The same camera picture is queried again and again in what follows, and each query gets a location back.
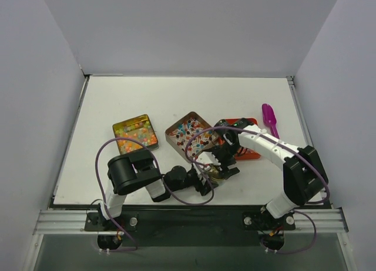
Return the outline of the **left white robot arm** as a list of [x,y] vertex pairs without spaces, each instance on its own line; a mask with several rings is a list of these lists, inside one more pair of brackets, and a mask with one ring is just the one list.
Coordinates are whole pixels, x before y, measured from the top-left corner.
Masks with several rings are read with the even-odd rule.
[[148,150],[112,158],[108,162],[108,178],[105,200],[100,204],[98,218],[98,223],[105,230],[113,230],[118,226],[127,195],[141,188],[146,189],[155,203],[170,198],[172,192],[190,187],[194,187],[203,196],[214,189],[214,185],[199,176],[194,166],[190,170],[175,166],[166,174],[161,174]]

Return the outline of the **orange tray with lollipops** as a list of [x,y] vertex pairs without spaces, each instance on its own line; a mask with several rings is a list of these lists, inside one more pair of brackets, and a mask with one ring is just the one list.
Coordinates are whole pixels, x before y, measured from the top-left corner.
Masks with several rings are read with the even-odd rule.
[[[215,126],[231,126],[237,124],[242,120],[247,120],[246,125],[255,124],[257,125],[257,120],[254,118],[227,118],[219,120]],[[234,155],[235,160],[256,160],[260,159],[261,155],[254,150],[240,147],[236,154]]]

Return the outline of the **purple plastic scoop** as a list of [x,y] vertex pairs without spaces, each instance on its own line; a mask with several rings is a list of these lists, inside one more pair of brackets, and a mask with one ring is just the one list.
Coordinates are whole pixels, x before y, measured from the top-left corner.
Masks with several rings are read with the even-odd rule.
[[274,137],[280,138],[280,135],[277,130],[277,119],[271,105],[263,103],[261,106],[261,112],[263,116],[264,125],[270,129],[270,132]]

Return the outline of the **beige tin with lollipops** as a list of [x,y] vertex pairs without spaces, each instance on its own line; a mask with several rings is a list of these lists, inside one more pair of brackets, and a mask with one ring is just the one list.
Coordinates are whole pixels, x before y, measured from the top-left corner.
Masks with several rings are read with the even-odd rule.
[[[207,123],[199,114],[192,111],[184,115],[165,130],[166,141],[185,161],[188,162],[185,154],[185,148],[188,141],[194,137],[195,134],[210,127],[211,125]],[[200,134],[188,147],[188,155],[195,158],[203,150],[216,146],[218,139],[219,136],[214,131],[208,131]]]

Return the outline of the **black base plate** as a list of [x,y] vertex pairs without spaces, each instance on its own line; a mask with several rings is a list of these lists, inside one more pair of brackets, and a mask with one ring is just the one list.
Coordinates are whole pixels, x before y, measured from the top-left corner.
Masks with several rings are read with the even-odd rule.
[[293,213],[274,219],[260,205],[127,205],[114,222],[99,210],[86,215],[84,230],[98,234],[102,247],[250,247],[264,234],[281,243],[284,232],[295,230]]

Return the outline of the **gold tin with star candies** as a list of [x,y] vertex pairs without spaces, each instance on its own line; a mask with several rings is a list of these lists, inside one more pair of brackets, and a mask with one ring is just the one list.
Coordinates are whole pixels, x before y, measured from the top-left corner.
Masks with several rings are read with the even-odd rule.
[[[136,140],[150,150],[159,147],[158,138],[147,114],[115,123],[112,126],[112,130],[116,138],[121,137]],[[118,140],[116,143],[121,155],[142,148],[139,144],[129,140]]]

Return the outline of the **gold jar lid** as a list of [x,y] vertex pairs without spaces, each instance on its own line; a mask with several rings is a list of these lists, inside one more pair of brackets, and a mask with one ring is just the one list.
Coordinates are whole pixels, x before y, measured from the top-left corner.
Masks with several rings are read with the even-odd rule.
[[209,164],[204,168],[204,170],[206,172],[206,175],[212,182],[218,183],[218,182],[222,182],[225,180],[225,177],[223,175],[223,172],[221,171],[221,168],[216,165]]

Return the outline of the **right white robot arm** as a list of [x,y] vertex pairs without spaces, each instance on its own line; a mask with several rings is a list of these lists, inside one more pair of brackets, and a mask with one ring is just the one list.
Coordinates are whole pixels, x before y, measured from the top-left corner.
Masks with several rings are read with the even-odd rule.
[[232,125],[222,119],[214,127],[224,141],[214,153],[221,164],[234,161],[237,151],[245,148],[257,152],[281,169],[283,188],[264,206],[260,215],[264,227],[276,227],[284,215],[297,207],[320,204],[322,201],[312,201],[312,198],[321,190],[324,189],[327,195],[330,194],[328,177],[317,150],[312,146],[302,148],[291,145],[273,137],[265,129],[245,118]]

